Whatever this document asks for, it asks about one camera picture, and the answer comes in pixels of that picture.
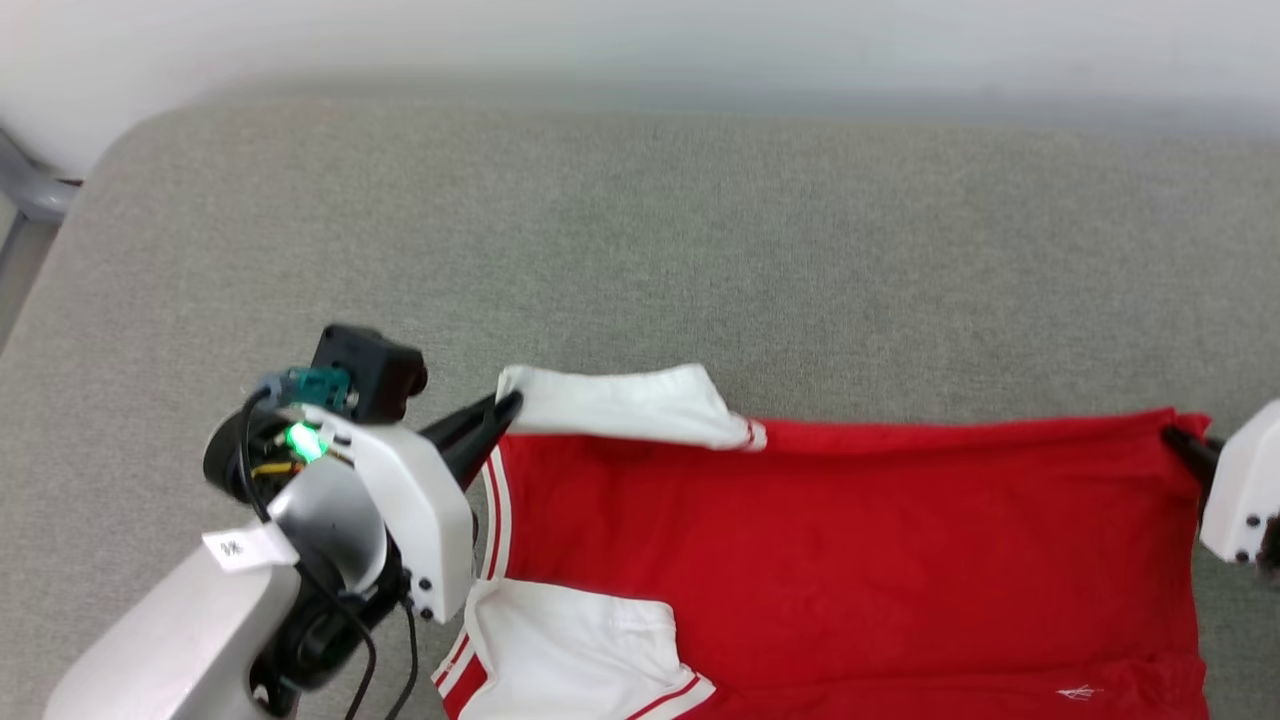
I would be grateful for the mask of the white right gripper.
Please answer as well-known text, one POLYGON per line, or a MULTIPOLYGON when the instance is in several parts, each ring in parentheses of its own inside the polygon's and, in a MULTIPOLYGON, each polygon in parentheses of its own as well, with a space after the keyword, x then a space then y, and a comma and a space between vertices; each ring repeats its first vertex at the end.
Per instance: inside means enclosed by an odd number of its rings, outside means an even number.
POLYGON ((1162 437, 1210 491, 1199 542, 1224 562, 1280 566, 1280 400, 1226 442, 1180 428, 1162 437))

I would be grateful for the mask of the red and white shirt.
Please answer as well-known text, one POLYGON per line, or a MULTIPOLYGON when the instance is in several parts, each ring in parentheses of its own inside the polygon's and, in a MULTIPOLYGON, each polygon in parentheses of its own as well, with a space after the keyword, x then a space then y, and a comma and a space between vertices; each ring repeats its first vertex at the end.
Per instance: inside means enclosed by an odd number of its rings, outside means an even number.
POLYGON ((508 366, 448 720, 1210 720, 1199 487, 1162 407, 731 411, 704 366, 508 366))

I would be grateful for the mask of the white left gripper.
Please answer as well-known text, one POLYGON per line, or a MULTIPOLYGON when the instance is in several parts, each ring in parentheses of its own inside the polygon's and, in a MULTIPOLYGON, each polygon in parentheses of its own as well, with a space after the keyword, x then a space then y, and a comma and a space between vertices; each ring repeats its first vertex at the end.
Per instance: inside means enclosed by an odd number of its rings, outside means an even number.
POLYGON ((448 623, 474 582, 472 510, 463 491, 522 406, 521 392, 488 395, 420 434, 301 406, 330 451, 291 482, 291 538, 330 559, 353 592, 372 587, 397 547, 413 611, 448 623), (451 471, 435 448, 451 456, 451 471))

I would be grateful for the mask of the grey metal frame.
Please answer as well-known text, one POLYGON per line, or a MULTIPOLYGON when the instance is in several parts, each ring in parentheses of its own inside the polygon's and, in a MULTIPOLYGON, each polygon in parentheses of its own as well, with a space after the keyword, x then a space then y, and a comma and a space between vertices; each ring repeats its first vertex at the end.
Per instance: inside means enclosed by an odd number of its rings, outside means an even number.
POLYGON ((12 219, 0 222, 0 291, 17 286, 17 255, 23 234, 33 225, 60 225, 83 182, 51 176, 29 158, 0 126, 0 196, 12 206, 12 219))

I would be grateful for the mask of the white paper tag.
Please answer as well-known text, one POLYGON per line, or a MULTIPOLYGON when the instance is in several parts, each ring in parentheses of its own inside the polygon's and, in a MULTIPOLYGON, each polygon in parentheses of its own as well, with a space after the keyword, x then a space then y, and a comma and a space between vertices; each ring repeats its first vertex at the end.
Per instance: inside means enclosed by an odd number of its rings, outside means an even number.
POLYGON ((227 573, 292 568, 300 561, 298 551, 274 521, 207 532, 201 539, 219 568, 227 573))

